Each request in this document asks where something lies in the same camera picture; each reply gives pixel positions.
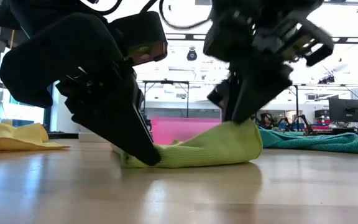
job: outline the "green cloth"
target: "green cloth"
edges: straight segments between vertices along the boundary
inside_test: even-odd
[[[156,145],[156,148],[162,159],[154,167],[217,166],[258,158],[262,152],[262,139],[252,121],[241,125],[225,122],[185,142],[175,142],[171,146]],[[121,154],[121,163],[126,168],[148,167],[125,153]]]

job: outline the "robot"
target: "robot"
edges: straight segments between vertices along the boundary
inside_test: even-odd
[[[191,28],[168,22],[163,0],[159,13],[149,12],[156,2],[108,23],[103,16],[121,0],[104,12],[80,0],[3,0],[0,26],[21,29],[29,40],[5,55],[1,80],[17,101],[43,108],[52,105],[47,87],[58,82],[74,122],[156,165],[161,157],[140,113],[144,96],[133,66],[167,56],[161,20],[177,29]],[[203,52],[230,64],[229,78],[208,96],[220,105],[223,121],[243,123],[288,88],[288,63],[304,58],[306,66],[313,66],[332,54],[330,36],[306,19],[322,3],[212,0],[208,19],[213,24]]]

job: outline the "teal towel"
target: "teal towel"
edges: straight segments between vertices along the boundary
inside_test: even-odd
[[[264,148],[358,153],[358,135],[354,133],[334,136],[295,136],[266,129],[259,131]]]

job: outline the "pink panel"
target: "pink panel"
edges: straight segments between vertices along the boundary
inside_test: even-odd
[[[221,123],[214,118],[152,118],[153,140],[156,144],[186,141]]]

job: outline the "floor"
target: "floor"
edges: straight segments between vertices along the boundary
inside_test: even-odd
[[[0,224],[358,223],[358,155],[265,150],[249,164],[120,168],[108,144],[0,153]]]

